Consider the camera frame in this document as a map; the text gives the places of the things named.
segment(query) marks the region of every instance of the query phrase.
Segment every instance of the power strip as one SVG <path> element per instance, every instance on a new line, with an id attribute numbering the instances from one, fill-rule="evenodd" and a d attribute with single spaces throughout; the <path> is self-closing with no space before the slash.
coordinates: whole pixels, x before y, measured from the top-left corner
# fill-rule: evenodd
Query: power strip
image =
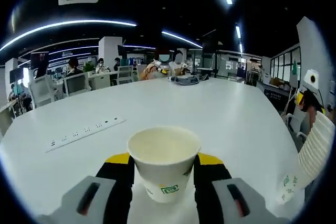
<path id="1" fill-rule="evenodd" d="M 69 132 L 68 134 L 65 134 L 63 137 L 59 139 L 52 140 L 47 147 L 46 152 L 53 151 L 57 148 L 60 148 L 64 145 L 70 144 L 74 141 L 80 140 L 83 137 L 95 134 L 99 131 L 103 131 L 109 127 L 113 127 L 119 123 L 123 123 L 126 121 L 126 119 L 121 119 L 121 118 L 113 118 L 97 122 L 96 124 L 87 126 L 87 127 L 82 127 L 81 129 L 75 130 L 73 132 Z"/>

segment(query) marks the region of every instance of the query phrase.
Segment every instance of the cup logo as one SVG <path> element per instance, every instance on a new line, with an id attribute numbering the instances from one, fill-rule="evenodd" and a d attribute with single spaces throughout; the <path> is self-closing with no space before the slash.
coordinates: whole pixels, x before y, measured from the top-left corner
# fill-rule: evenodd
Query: cup logo
<path id="1" fill-rule="evenodd" d="M 178 188 L 179 188 L 178 185 L 170 187 L 161 187 L 161 191 L 163 192 L 163 194 L 171 194 L 178 191 L 179 190 Z"/>

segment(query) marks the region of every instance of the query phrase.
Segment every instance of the ceiling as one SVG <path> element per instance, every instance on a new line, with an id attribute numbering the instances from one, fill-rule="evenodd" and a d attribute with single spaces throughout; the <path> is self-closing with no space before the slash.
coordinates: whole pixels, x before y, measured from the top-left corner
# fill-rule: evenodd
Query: ceiling
<path id="1" fill-rule="evenodd" d="M 171 49 L 195 48 L 186 42 L 162 36 L 167 30 L 199 45 L 204 34 L 216 30 L 223 49 L 239 51 L 235 26 L 241 31 L 244 52 L 272 57 L 299 42 L 296 24 L 312 16 L 318 0 L 99 0 L 94 4 L 58 5 L 58 0 L 6 0 L 2 4 L 0 44 L 37 27 L 79 19 L 118 20 L 135 27 L 115 24 L 75 24 L 30 34 L 0 51 L 0 65 L 31 50 L 59 51 L 96 46 L 103 36 L 121 36 L 126 45 Z M 97 48 L 74 51 L 94 52 Z"/>

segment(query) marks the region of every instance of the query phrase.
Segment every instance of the outlet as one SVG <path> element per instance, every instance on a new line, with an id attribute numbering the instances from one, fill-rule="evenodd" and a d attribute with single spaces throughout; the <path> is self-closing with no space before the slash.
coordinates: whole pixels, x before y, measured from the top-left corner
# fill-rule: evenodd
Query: outlet
<path id="1" fill-rule="evenodd" d="M 70 144 L 74 141 L 80 140 L 86 136 L 95 134 L 99 131 L 103 131 L 107 128 L 113 127 L 119 123 L 122 123 L 126 121 L 125 119 L 120 119 L 117 117 L 112 117 L 112 120 L 101 120 L 100 122 L 97 122 L 93 125 L 88 125 L 87 127 L 81 127 L 78 129 L 75 129 L 72 132 L 69 132 L 68 134 L 64 135 L 63 137 L 51 141 L 51 144 L 48 145 L 47 151 L 50 152 L 52 150 L 55 150 L 57 148 L 60 148 L 64 145 Z"/>

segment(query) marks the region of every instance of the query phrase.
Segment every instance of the black ceiling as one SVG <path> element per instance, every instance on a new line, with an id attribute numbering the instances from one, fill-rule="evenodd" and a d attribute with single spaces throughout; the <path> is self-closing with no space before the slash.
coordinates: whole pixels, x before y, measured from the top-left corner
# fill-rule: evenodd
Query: black ceiling
<path id="1" fill-rule="evenodd" d="M 319 0 L 99 0 L 95 4 L 58 6 L 58 0 L 7 0 L 2 3 L 0 44 L 34 28 L 75 19 L 106 19 L 136 23 L 136 27 L 79 24 L 55 27 L 31 34 L 0 52 L 0 65 L 33 49 L 66 40 L 122 36 L 128 45 L 155 47 L 162 43 L 162 30 L 202 44 L 203 35 L 216 29 L 226 50 L 239 51 L 238 24 L 244 52 L 272 57 L 299 42 L 297 22 L 312 16 Z M 164 37 L 174 47 L 194 46 Z M 98 45 L 85 40 L 51 46 L 57 51 Z"/>

